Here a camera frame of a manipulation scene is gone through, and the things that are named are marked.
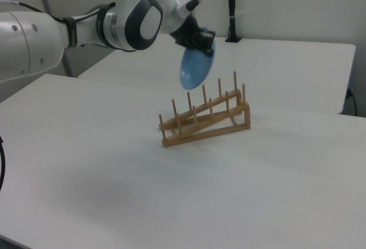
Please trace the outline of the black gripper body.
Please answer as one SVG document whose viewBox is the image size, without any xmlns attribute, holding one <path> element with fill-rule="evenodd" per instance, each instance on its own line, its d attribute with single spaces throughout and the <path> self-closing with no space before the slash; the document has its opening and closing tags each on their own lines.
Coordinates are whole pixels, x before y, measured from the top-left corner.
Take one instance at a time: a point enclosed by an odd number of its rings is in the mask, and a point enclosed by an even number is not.
<svg viewBox="0 0 366 249">
<path fill-rule="evenodd" d="M 198 26 L 196 18 L 190 14 L 184 23 L 169 35 L 175 39 L 175 43 L 188 49 L 202 50 L 203 28 Z"/>
</svg>

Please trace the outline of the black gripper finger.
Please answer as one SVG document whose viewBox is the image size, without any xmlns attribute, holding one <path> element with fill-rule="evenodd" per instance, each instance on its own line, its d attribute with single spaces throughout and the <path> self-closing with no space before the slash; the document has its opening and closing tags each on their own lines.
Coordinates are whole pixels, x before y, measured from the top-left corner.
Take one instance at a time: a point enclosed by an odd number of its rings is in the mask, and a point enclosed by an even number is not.
<svg viewBox="0 0 366 249">
<path fill-rule="evenodd" d="M 199 38 L 201 42 L 213 42 L 216 33 L 211 30 L 202 29 L 199 32 Z"/>
<path fill-rule="evenodd" d="M 203 53 L 205 56 L 213 56 L 214 55 L 214 42 L 211 42 L 205 46 L 201 46 L 199 51 Z"/>
</svg>

